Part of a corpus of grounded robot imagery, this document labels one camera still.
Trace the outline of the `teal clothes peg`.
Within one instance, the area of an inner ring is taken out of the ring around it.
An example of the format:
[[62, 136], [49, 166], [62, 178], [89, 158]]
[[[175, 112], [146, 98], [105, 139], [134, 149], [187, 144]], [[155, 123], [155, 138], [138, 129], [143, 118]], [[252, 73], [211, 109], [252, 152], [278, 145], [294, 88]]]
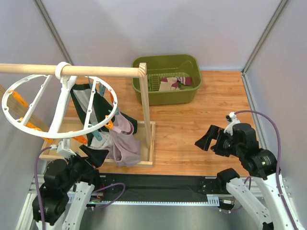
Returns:
[[92, 132], [92, 135], [93, 135], [98, 141], [102, 141], [102, 136], [101, 136], [101, 134], [100, 134], [100, 132], [99, 132], [99, 129], [94, 130], [94, 131]]

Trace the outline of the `maroon striped sock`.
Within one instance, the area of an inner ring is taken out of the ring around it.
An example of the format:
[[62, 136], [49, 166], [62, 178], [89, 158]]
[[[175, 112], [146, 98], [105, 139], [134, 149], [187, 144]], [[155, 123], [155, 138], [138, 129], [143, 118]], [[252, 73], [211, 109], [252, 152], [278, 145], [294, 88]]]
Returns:
[[185, 86], [191, 86], [192, 80], [191, 77], [167, 77], [167, 78], [161, 78], [160, 82], [166, 81], [166, 82], [178, 82], [179, 84], [183, 84]]

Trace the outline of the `white round clip hanger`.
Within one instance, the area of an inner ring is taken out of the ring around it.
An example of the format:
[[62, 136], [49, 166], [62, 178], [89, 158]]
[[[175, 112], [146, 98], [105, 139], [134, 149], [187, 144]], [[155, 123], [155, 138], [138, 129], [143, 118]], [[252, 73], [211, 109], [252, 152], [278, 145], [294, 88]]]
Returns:
[[[117, 95], [113, 88], [106, 83], [105, 81], [101, 80], [103, 76], [110, 76], [110, 77], [123, 77], [125, 76], [125, 70], [123, 68], [117, 67], [93, 67], [93, 66], [72, 66], [68, 63], [62, 62], [58, 65], [31, 65], [31, 64], [1, 64], [0, 65], [1, 73], [11, 73], [11, 74], [29, 74], [29, 77], [23, 78], [16, 83], [14, 83], [3, 95], [1, 106], [4, 112], [5, 117], [7, 120], [19, 130], [31, 134], [33, 136], [38, 136], [42, 138], [71, 138], [75, 136], [85, 135], [87, 133], [91, 133], [94, 130], [97, 130], [103, 127], [109, 120], [113, 118], [117, 111]], [[75, 84], [77, 76], [82, 75], [93, 80], [93, 86], [95, 87], [97, 83], [101, 83], [105, 86], [106, 89], [111, 93], [113, 97], [113, 109], [107, 115], [107, 117], [102, 120], [100, 123], [96, 125], [90, 125], [89, 119], [91, 113], [93, 112], [93, 99], [94, 94], [96, 93], [95, 89], [91, 90], [90, 100], [86, 112], [86, 118], [84, 122], [84, 126], [82, 130], [79, 131], [70, 131], [67, 133], [60, 133], [59, 129], [62, 124], [62, 120], [64, 118], [65, 110], [66, 110], [66, 102], [68, 100], [68, 96], [70, 94], [70, 90], [72, 86]], [[48, 132], [38, 131], [33, 128], [27, 127], [27, 123], [29, 118], [33, 114], [38, 102], [40, 101], [43, 93], [45, 92], [50, 79], [52, 76], [56, 76], [57, 79], [60, 80], [62, 85], [61, 93], [59, 95], [59, 99], [57, 102], [54, 118], [52, 124], [49, 128]], [[9, 93], [10, 90], [15, 90], [18, 86], [26, 83], [29, 80], [33, 80], [38, 77], [45, 77], [46, 80], [44, 81], [43, 85], [41, 86], [40, 90], [38, 91], [37, 95], [35, 96], [33, 102], [29, 105], [27, 112], [25, 113], [22, 120], [16, 120], [12, 117], [9, 112], [9, 107], [7, 105], [7, 100], [11, 95]]]

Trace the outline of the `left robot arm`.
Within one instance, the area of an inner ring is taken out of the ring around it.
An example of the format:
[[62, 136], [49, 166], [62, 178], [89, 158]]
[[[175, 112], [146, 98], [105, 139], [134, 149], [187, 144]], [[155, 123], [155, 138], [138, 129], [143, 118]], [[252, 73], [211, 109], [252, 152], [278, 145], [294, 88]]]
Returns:
[[101, 188], [98, 168], [109, 151], [80, 146], [69, 159], [52, 161], [42, 184], [35, 172], [36, 198], [32, 202], [33, 219], [40, 230], [78, 230], [91, 194]]

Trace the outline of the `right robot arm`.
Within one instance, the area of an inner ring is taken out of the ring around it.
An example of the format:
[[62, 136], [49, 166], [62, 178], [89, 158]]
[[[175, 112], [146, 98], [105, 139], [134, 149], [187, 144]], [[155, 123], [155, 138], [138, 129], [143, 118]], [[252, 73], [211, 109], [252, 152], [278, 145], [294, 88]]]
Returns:
[[256, 131], [250, 124], [237, 123], [223, 129], [211, 125], [195, 142], [204, 151], [220, 156], [234, 155], [261, 191], [262, 204], [245, 186], [238, 173], [229, 168], [217, 174], [220, 186], [247, 211], [260, 230], [303, 230], [298, 216], [285, 196], [282, 175], [277, 173], [277, 159], [272, 152], [259, 147]]

